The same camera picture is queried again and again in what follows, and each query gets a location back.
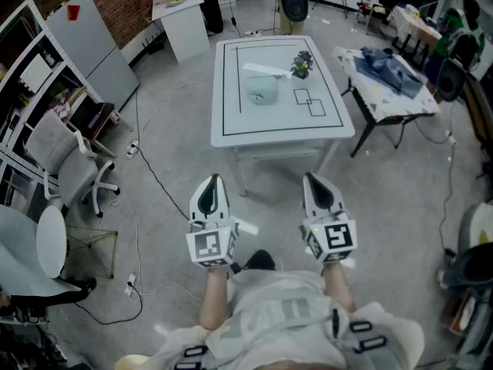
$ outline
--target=chair base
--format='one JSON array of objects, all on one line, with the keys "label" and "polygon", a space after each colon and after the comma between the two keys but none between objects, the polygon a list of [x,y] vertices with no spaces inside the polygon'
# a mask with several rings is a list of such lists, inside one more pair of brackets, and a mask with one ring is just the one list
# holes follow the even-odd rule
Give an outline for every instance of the chair base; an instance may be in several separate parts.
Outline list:
[{"label": "chair base", "polygon": [[104,183],[101,182],[102,175],[107,171],[108,169],[113,170],[115,168],[115,164],[110,160],[105,163],[105,165],[99,170],[98,175],[96,179],[94,180],[94,184],[87,190],[87,192],[82,196],[82,203],[87,204],[88,199],[87,195],[91,192],[92,193],[92,208],[94,209],[94,213],[98,218],[102,217],[102,211],[99,209],[98,205],[98,189],[108,189],[112,190],[116,195],[120,194],[120,188],[118,186],[112,184],[112,183]]}]

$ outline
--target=box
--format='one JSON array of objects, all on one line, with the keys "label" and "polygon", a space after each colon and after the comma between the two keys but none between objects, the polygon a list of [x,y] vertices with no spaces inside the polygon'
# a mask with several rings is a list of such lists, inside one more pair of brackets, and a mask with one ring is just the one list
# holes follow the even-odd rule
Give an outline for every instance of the box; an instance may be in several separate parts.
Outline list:
[{"label": "box", "polygon": [[233,263],[237,236],[231,226],[188,233],[186,242],[192,262],[200,267],[219,267]]},{"label": "box", "polygon": [[304,241],[315,258],[323,263],[342,261],[357,248],[354,220],[337,220],[310,225]]}]

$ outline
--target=small table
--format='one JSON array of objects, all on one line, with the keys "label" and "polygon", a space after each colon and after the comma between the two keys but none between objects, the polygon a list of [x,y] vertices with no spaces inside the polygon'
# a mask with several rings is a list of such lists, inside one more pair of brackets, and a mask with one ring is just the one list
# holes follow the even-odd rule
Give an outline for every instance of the small table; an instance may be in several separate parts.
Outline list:
[{"label": "small table", "polygon": [[[419,93],[412,99],[406,95],[397,94],[388,86],[361,74],[356,70],[354,58],[363,58],[363,53],[359,49],[345,49],[340,46],[334,48],[332,56],[343,67],[349,76],[347,90],[342,93],[344,96],[352,92],[361,113],[367,121],[363,134],[358,141],[351,157],[361,148],[364,141],[368,138],[375,126],[389,126],[402,124],[401,135],[394,148],[397,149],[402,141],[405,126],[419,118],[420,116],[433,116],[439,113],[438,104],[434,101],[428,88],[423,85]],[[411,72],[414,70],[402,58],[396,56]]]},{"label": "small table", "polygon": [[[293,59],[303,50],[313,56],[310,76],[300,86],[281,76],[277,78],[277,101],[254,103],[247,95],[246,79],[270,75],[244,65],[289,72]],[[241,195],[246,190],[239,161],[316,153],[319,160],[314,171],[319,172],[334,154],[338,140],[353,135],[344,101],[311,37],[264,36],[217,43],[211,143],[225,149]]]},{"label": "small table", "polygon": [[[438,41],[441,39],[441,34],[438,30],[433,29],[424,23],[422,18],[416,18],[407,9],[402,7],[395,7],[392,13],[389,15],[389,20],[393,19],[397,26],[397,36],[392,42],[392,46],[399,50],[399,53],[406,59],[409,59],[419,70],[423,69],[424,61],[428,56],[428,52],[437,46]],[[406,39],[402,43],[401,47],[397,46],[400,34],[407,34]],[[418,39],[416,45],[414,46],[412,53],[406,53],[406,47],[411,40],[411,36]],[[419,45],[423,42],[423,56],[419,63],[414,62],[414,57],[418,52]]]},{"label": "small table", "polygon": [[36,251],[46,275],[57,278],[62,272],[67,255],[67,231],[63,215],[55,206],[47,207],[39,219]]},{"label": "small table", "polygon": [[192,58],[209,51],[206,26],[199,5],[203,0],[185,0],[175,7],[166,7],[173,0],[153,0],[152,20],[161,19],[176,60]]}]

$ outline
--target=white chair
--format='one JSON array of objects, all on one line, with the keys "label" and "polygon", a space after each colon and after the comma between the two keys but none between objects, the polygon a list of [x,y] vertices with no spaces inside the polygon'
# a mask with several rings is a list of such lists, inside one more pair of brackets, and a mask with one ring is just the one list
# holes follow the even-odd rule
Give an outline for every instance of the white chair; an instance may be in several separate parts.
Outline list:
[{"label": "white chair", "polygon": [[[115,164],[111,161],[98,171],[96,154],[90,145],[82,138],[79,131],[72,132],[56,113],[49,110],[32,131],[25,145],[36,162],[45,170],[46,200],[61,198],[66,213],[74,201],[81,199],[87,203],[86,196],[92,193],[92,206],[97,217],[102,217],[98,205],[98,189],[104,188],[120,193],[120,189],[111,183],[101,182],[102,175],[107,169],[113,170]],[[50,193],[48,187],[49,175],[58,175],[59,193]]]}]

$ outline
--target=power outlet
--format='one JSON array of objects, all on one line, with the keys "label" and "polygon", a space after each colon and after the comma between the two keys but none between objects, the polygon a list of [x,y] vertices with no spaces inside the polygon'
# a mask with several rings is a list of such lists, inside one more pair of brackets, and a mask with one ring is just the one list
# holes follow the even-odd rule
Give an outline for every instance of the power outlet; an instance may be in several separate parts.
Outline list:
[{"label": "power outlet", "polygon": [[[133,285],[135,281],[136,281],[136,275],[134,273],[131,273],[131,275],[129,276],[129,283]],[[130,295],[132,294],[132,291],[133,291],[133,289],[127,284],[125,286],[125,294],[128,297],[130,297]]]}]

